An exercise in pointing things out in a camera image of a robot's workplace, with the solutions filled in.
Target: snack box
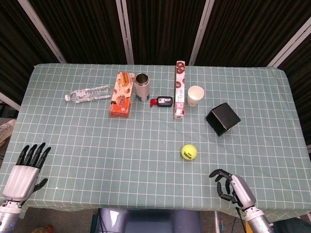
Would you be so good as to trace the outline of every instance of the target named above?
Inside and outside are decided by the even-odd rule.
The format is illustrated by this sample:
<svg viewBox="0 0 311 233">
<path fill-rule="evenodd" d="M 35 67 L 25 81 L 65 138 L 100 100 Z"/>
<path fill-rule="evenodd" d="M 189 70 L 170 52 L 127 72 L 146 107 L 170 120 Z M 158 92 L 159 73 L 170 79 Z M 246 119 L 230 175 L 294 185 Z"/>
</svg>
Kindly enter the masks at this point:
<svg viewBox="0 0 311 233">
<path fill-rule="evenodd" d="M 185 62 L 177 61 L 174 118 L 182 119 L 184 115 L 185 115 Z"/>
<path fill-rule="evenodd" d="M 135 74 L 118 73 L 109 108 L 111 117 L 129 117 L 134 79 Z"/>
</svg>

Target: black curtain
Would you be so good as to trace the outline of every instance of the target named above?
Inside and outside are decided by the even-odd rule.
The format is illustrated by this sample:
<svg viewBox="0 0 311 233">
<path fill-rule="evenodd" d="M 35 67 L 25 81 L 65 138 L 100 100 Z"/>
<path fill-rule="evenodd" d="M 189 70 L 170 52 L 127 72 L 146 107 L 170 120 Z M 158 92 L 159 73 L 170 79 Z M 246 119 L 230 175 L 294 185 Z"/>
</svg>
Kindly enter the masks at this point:
<svg viewBox="0 0 311 233">
<path fill-rule="evenodd" d="M 188 64 L 205 0 L 127 0 L 135 64 Z"/>
<path fill-rule="evenodd" d="M 68 63 L 126 64 L 116 1 L 30 0 Z"/>
<path fill-rule="evenodd" d="M 21 104 L 34 66 L 58 62 L 17 1 L 0 1 L 0 92 Z"/>
<path fill-rule="evenodd" d="M 196 66 L 264 67 L 311 17 L 311 0 L 216 0 Z"/>
<path fill-rule="evenodd" d="M 278 68 L 288 77 L 306 144 L 311 145 L 311 35 Z"/>
</svg>

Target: orange snack box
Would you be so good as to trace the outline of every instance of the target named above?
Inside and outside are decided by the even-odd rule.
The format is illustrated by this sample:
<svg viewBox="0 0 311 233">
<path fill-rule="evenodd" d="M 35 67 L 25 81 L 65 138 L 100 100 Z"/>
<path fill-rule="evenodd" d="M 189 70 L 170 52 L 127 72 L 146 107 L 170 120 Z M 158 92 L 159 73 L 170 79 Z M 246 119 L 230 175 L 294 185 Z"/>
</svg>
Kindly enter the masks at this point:
<svg viewBox="0 0 311 233">
<path fill-rule="evenodd" d="M 130 115 L 134 79 L 135 74 L 118 73 L 109 108 L 111 117 L 128 117 Z"/>
</svg>

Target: bottle cap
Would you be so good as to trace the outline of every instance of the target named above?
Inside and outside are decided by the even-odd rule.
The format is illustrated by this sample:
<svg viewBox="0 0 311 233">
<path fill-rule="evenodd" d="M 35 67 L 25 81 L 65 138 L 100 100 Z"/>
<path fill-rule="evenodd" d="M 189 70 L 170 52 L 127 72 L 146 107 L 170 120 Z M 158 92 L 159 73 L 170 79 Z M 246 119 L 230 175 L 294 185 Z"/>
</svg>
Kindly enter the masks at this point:
<svg viewBox="0 0 311 233">
<path fill-rule="evenodd" d="M 157 99 L 151 99 L 150 100 L 150 107 L 154 106 L 155 104 L 157 104 Z"/>
</svg>

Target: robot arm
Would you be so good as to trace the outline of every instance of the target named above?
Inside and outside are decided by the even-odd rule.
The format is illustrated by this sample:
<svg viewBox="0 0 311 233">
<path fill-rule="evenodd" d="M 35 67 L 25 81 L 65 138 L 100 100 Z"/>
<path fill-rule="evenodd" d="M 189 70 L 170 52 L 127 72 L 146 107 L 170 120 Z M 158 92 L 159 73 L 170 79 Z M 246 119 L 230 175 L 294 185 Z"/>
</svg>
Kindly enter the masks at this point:
<svg viewBox="0 0 311 233">
<path fill-rule="evenodd" d="M 264 215 L 263 211 L 257 209 L 255 206 L 256 198 L 252 191 L 249 189 L 245 180 L 238 175 L 232 175 L 222 169 L 214 170 L 209 177 L 216 176 L 215 182 L 217 182 L 217 192 L 220 198 L 232 203 L 237 203 L 239 207 L 246 213 L 245 220 L 249 223 L 254 233 L 274 233 L 275 231 L 269 225 L 269 222 Z M 225 188 L 227 194 L 222 192 L 222 187 L 219 180 L 225 177 Z M 232 196 L 230 195 L 230 185 L 233 188 Z"/>
<path fill-rule="evenodd" d="M 45 178 L 39 184 L 35 184 L 44 161 L 51 150 L 48 147 L 40 157 L 44 146 L 45 143 L 42 143 L 35 152 L 37 145 L 34 145 L 26 155 L 29 148 L 27 145 L 21 151 L 16 165 L 13 166 L 3 190 L 3 196 L 6 200 L 0 206 L 0 233 L 13 232 L 22 205 L 33 192 L 42 188 L 48 181 Z"/>
</svg>

